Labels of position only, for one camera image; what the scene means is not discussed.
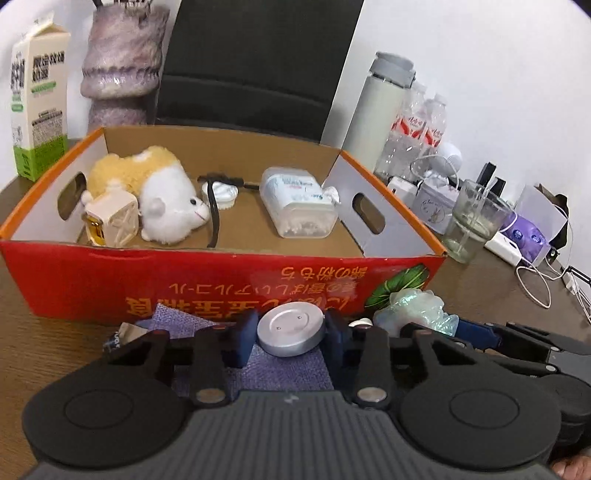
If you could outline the white grey thermos bottle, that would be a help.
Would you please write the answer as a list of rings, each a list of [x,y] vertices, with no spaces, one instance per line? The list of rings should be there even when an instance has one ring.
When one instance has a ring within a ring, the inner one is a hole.
[[[377,52],[349,123],[342,150],[373,172],[415,80],[414,63],[402,56]]]

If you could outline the red orange cardboard box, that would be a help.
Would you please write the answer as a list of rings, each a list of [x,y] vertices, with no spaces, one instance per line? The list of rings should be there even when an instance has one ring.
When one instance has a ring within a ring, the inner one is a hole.
[[[174,153],[191,178],[223,173],[255,183],[270,167],[307,170],[338,191],[338,222],[324,239],[283,239],[259,194],[249,190],[221,213],[214,248],[208,228],[175,247],[140,239],[123,249],[87,245],[83,208],[62,218],[60,194],[103,156],[150,146]],[[294,300],[358,314],[400,272],[420,266],[433,275],[446,256],[435,235],[348,153],[236,130],[98,129],[40,180],[7,185],[1,221],[2,256],[35,315],[112,325],[147,318],[160,304],[209,320]]]

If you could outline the white shell shaped case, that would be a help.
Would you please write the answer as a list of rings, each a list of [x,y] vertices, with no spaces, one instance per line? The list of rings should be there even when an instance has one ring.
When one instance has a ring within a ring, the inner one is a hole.
[[[212,183],[212,193],[218,210],[228,210],[235,206],[235,201],[238,199],[238,187],[222,182],[215,181]],[[201,198],[209,207],[208,184],[204,182],[201,185]]]

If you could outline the lavender rabbit tin box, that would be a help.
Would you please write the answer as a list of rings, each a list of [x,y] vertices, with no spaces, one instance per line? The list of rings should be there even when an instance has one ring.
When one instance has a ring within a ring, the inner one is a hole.
[[[451,222],[458,197],[456,188],[429,179],[419,187],[411,210],[431,230],[443,235]]]

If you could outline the purple knitted cloth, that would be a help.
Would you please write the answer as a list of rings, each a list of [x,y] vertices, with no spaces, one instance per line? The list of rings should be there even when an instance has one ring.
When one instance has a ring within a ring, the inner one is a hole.
[[[149,331],[166,330],[171,339],[177,339],[192,338],[197,330],[211,327],[213,322],[158,304],[151,318],[135,325]],[[278,358],[254,344],[245,367],[226,368],[225,375],[231,399],[243,390],[298,392],[334,389],[318,347],[301,356]]]

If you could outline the white round lamp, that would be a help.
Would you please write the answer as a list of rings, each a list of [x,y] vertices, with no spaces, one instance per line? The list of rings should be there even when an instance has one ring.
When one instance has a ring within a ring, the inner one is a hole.
[[[462,153],[458,147],[450,142],[442,142],[432,158],[433,169],[441,175],[456,176],[462,167]]]

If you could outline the purple small gadget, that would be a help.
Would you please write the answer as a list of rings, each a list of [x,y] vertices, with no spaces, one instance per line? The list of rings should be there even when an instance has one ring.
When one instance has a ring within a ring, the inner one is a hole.
[[[504,222],[500,232],[517,246],[522,258],[534,266],[542,262],[550,249],[538,227],[515,212]]]

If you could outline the green white milk carton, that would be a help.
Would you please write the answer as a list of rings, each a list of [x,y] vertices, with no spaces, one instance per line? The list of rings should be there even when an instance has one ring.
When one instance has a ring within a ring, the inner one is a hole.
[[[17,173],[37,181],[66,152],[66,51],[70,34],[49,14],[36,20],[11,54],[11,133]]]

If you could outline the yellow white plush toy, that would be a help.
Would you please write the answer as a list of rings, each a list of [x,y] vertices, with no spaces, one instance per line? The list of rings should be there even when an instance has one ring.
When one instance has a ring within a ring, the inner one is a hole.
[[[141,237],[148,242],[177,244],[211,219],[180,160],[162,146],[127,157],[110,153],[98,160],[87,176],[81,202],[88,205],[113,190],[135,196]]]

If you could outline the black paper shopping bag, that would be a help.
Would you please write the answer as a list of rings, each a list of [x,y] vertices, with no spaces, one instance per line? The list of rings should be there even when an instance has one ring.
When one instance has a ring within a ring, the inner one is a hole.
[[[362,7],[360,1],[181,2],[156,123],[320,141]]]

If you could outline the clear drinking glass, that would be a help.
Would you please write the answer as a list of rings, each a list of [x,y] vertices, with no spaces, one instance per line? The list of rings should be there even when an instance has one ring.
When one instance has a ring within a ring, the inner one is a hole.
[[[461,264],[470,263],[511,213],[512,208],[490,189],[466,180],[442,239],[448,256]]]

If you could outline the clear white plastic container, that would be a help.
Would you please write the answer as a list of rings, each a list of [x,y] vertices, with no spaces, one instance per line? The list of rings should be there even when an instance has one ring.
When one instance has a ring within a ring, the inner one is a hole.
[[[285,239],[324,239],[337,223],[337,201],[307,170],[267,168],[259,195],[277,234]]]

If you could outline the round silver metal tin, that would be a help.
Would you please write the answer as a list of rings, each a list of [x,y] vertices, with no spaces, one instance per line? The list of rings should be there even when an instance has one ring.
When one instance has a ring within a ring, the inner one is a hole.
[[[290,302],[266,312],[257,324],[256,334],[266,353],[280,358],[300,356],[321,343],[325,315],[315,304]]]

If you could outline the iridescent plastic wrap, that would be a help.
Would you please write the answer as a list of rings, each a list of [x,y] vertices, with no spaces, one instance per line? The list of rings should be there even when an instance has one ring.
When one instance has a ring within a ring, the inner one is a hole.
[[[459,316],[448,314],[444,307],[445,302],[431,290],[407,288],[390,295],[389,304],[374,314],[373,324],[394,338],[411,323],[453,337]]]

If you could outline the cream square perfume bottle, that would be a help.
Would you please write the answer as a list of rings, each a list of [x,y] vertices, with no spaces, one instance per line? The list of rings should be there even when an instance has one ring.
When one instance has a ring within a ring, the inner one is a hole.
[[[85,232],[92,245],[122,248],[136,236],[139,229],[137,198],[117,182],[110,182],[97,196],[85,190],[81,202]]]

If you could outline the clear water bottle red label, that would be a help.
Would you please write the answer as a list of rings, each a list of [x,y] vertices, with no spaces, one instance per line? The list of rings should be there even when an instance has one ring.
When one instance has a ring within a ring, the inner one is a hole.
[[[401,113],[394,120],[374,171],[385,184],[393,177],[410,182],[414,180],[410,164],[419,157],[423,149],[422,137],[428,120],[425,110],[426,91],[427,87],[424,84],[415,81],[407,91]]]

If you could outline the purple marbled ceramic vase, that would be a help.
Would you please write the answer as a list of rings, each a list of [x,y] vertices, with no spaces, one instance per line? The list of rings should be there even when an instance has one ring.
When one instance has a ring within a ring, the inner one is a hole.
[[[91,101],[88,130],[143,125],[160,83],[170,10],[151,1],[96,1],[80,93]]]

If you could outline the white power strip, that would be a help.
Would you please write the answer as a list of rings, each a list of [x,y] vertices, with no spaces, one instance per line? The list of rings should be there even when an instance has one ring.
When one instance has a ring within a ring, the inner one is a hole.
[[[523,260],[518,246],[501,232],[497,232],[485,248],[512,267],[517,267]]]

